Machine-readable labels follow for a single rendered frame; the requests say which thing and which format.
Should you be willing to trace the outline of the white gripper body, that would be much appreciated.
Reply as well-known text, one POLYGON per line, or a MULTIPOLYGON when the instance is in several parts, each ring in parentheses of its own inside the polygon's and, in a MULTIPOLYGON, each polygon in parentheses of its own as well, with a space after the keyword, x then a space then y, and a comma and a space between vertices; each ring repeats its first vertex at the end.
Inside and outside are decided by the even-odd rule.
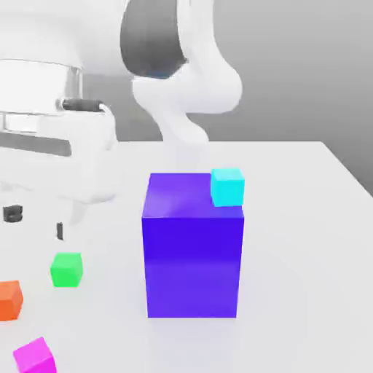
POLYGON ((42 117, 27 138, 68 141, 71 155, 0 147, 0 184, 46 192, 79 203, 112 199, 117 176, 111 169, 118 145, 110 112, 63 111, 42 117))

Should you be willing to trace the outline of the small green cube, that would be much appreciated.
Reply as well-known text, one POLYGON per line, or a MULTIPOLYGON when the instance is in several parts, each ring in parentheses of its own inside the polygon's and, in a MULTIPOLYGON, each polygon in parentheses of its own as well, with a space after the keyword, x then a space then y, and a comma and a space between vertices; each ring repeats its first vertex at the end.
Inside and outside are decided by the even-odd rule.
POLYGON ((80 253, 57 253, 50 266, 52 284, 59 288, 77 288, 83 275, 80 253))

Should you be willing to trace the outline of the small orange cube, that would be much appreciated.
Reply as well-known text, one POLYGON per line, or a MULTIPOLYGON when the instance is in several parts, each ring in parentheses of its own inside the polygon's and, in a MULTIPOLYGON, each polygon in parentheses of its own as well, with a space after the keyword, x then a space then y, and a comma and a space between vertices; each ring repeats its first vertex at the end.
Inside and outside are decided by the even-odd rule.
POLYGON ((23 305, 23 293, 18 280, 0 282, 0 321, 16 320, 23 305))

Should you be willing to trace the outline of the small cyan cube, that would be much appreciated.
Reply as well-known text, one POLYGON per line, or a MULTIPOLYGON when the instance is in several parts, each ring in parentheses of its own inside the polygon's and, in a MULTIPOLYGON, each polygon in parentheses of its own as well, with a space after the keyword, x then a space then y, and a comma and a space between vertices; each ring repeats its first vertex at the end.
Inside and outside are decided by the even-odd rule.
POLYGON ((211 171, 211 198, 216 207, 242 206, 245 178, 239 168, 214 168, 211 171))

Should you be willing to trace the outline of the small magenta cube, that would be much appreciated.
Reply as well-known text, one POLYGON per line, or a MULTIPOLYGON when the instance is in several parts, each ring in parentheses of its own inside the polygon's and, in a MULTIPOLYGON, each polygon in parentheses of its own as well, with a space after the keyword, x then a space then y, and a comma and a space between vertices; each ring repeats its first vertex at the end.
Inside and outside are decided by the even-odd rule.
POLYGON ((57 373, 54 356, 39 337, 13 351, 18 373, 57 373))

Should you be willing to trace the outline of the large purple box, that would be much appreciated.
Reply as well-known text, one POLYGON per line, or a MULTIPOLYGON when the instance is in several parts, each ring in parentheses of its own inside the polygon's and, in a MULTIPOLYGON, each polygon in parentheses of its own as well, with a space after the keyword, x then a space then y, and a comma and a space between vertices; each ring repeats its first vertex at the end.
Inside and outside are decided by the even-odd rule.
POLYGON ((150 318, 235 318, 245 217, 208 173, 151 173, 141 216, 150 318))

